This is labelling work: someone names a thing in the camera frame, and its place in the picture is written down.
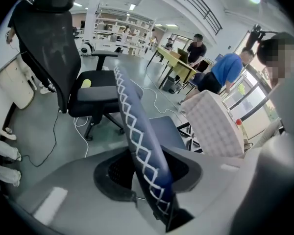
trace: blue cushion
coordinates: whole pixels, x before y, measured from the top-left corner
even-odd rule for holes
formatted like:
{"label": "blue cushion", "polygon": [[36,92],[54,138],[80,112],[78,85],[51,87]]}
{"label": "blue cushion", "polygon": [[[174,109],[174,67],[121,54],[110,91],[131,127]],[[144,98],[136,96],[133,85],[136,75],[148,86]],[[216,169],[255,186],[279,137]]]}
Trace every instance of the blue cushion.
{"label": "blue cushion", "polygon": [[191,79],[189,83],[194,86],[197,86],[199,82],[201,81],[201,79],[204,77],[204,75],[205,75],[204,73],[197,72],[194,76],[194,79]]}
{"label": "blue cushion", "polygon": [[149,120],[159,143],[167,148],[186,149],[182,137],[169,116]]}

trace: black pants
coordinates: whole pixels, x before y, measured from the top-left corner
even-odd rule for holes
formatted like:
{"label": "black pants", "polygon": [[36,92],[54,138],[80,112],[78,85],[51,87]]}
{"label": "black pants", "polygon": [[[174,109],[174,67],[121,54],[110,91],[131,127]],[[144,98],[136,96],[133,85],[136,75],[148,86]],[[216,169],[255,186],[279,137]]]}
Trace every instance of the black pants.
{"label": "black pants", "polygon": [[23,61],[30,67],[30,69],[34,72],[35,76],[40,80],[40,82],[43,83],[43,86],[48,88],[49,80],[47,79],[47,77],[41,72],[40,68],[31,59],[31,57],[26,51],[23,51],[21,53]]}
{"label": "black pants", "polygon": [[206,75],[204,75],[202,80],[197,85],[197,89],[200,92],[209,90],[215,94],[219,94],[221,88],[221,84],[217,81],[215,75],[212,72],[208,72]]}

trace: black shirt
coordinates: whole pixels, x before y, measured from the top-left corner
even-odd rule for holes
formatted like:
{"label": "black shirt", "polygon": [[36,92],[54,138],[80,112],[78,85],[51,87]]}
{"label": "black shirt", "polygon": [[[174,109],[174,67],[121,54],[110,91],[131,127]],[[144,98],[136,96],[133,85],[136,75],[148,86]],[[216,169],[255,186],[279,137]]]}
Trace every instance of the black shirt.
{"label": "black shirt", "polygon": [[207,52],[207,47],[204,44],[201,44],[200,47],[197,47],[195,43],[191,43],[187,48],[187,51],[190,53],[188,56],[188,62],[194,63],[199,57],[203,57]]}
{"label": "black shirt", "polygon": [[166,48],[172,48],[172,43],[167,43]]}

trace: computer monitor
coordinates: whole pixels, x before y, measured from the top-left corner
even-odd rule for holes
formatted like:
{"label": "computer monitor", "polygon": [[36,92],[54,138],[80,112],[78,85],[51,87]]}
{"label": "computer monitor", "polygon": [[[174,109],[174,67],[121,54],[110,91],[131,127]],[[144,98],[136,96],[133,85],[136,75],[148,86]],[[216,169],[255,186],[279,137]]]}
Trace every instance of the computer monitor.
{"label": "computer monitor", "polygon": [[187,64],[188,53],[180,48],[177,48],[177,53],[181,55],[179,59]]}

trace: armrest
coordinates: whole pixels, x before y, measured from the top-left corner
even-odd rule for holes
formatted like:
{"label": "armrest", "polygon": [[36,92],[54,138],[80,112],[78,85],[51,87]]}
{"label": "armrest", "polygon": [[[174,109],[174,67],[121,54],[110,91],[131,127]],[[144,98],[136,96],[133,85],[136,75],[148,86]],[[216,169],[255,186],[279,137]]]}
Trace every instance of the armrest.
{"label": "armrest", "polygon": [[97,56],[97,57],[117,57],[119,54],[117,52],[112,52],[112,51],[106,51],[106,50],[95,50],[92,53],[92,56]]}
{"label": "armrest", "polygon": [[81,88],[77,92],[77,100],[81,102],[117,102],[116,86]]}

